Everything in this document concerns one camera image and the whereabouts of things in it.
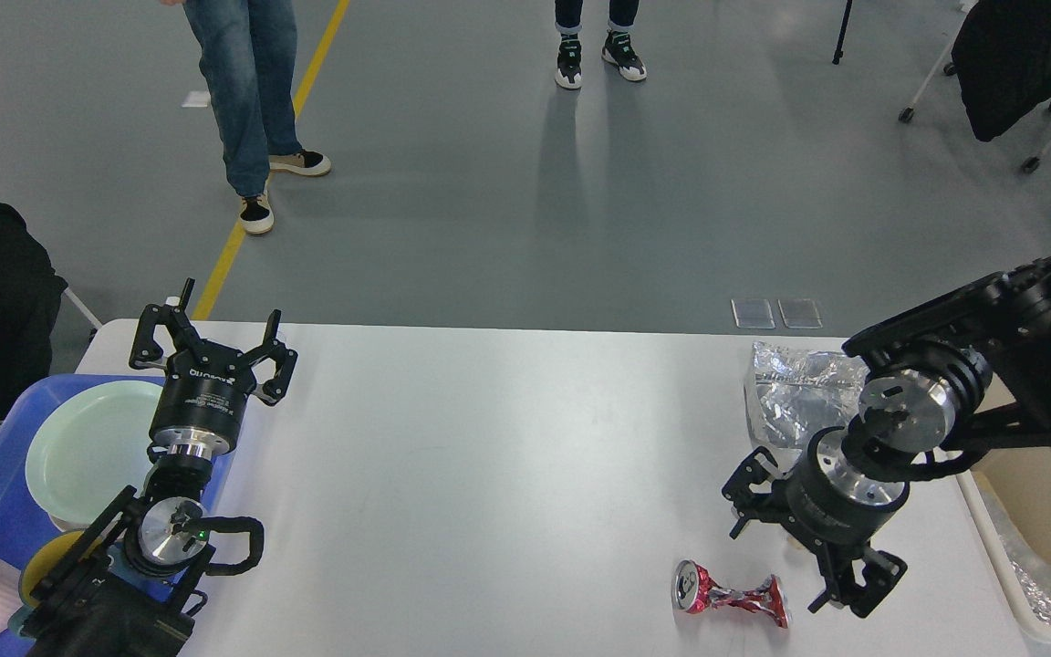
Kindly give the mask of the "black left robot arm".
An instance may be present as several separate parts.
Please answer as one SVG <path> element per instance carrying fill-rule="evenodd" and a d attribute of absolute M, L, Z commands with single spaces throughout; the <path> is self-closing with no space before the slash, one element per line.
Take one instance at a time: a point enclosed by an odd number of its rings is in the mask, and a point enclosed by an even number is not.
<path fill-rule="evenodd" d="M 176 656 L 208 596 L 203 577 L 236 577 L 264 554 L 265 529 L 250 516 L 213 516 L 202 496 L 217 458 L 236 448 L 252 396 L 276 406 L 297 351 L 279 338 L 271 312 L 262 342 L 241 350 L 201 337 L 186 308 L 150 304 L 135 329 L 130 365 L 164 383 L 149 429 L 150 473 L 126 486 L 58 561 L 29 583 L 16 633 L 32 656 Z"/>

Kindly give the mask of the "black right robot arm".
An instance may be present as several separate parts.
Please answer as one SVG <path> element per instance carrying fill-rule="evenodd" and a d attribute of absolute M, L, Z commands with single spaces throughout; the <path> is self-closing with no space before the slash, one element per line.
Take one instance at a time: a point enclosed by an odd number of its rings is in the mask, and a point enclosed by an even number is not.
<path fill-rule="evenodd" d="M 722 492 L 730 536 L 772 523 L 808 549 L 833 602 L 875 610 L 908 566 L 870 541 L 912 483 L 957 475 L 996 449 L 1051 449 L 1051 256 L 992 273 L 844 342 L 868 367 L 854 419 L 818 430 L 788 473 L 758 448 Z"/>

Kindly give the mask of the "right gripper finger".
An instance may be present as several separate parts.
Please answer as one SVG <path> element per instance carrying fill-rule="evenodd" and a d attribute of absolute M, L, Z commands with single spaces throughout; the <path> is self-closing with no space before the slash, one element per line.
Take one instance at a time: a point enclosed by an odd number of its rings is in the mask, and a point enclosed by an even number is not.
<path fill-rule="evenodd" d="M 826 604 L 850 608 L 858 617 L 868 617 L 891 593 L 908 571 L 902 558 L 875 550 L 870 541 L 836 542 L 813 539 L 806 545 L 817 558 L 825 589 L 808 607 L 818 612 Z"/>
<path fill-rule="evenodd" d="M 722 486 L 722 494 L 733 504 L 735 523 L 731 539 L 741 536 L 750 521 L 788 527 L 794 512 L 786 499 L 788 471 L 781 470 L 767 446 L 758 446 L 735 467 L 734 473 Z"/>

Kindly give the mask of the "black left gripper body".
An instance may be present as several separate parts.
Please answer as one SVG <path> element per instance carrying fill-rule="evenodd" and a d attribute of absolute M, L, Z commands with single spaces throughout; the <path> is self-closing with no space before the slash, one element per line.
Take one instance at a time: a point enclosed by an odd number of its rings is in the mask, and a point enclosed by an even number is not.
<path fill-rule="evenodd" d="M 249 369 L 231 370 L 220 363 L 211 371 L 188 360 L 171 363 L 151 417 L 151 443 L 201 457 L 232 452 L 254 390 Z"/>

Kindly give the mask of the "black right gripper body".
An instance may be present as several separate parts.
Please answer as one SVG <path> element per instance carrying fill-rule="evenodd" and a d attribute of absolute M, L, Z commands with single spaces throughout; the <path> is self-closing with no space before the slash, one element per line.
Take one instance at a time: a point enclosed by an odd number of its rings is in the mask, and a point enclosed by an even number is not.
<path fill-rule="evenodd" d="M 846 436 L 843 427 L 815 433 L 785 479 L 784 528 L 801 545 L 868 545 L 908 504 L 909 483 L 875 481 L 848 461 Z"/>

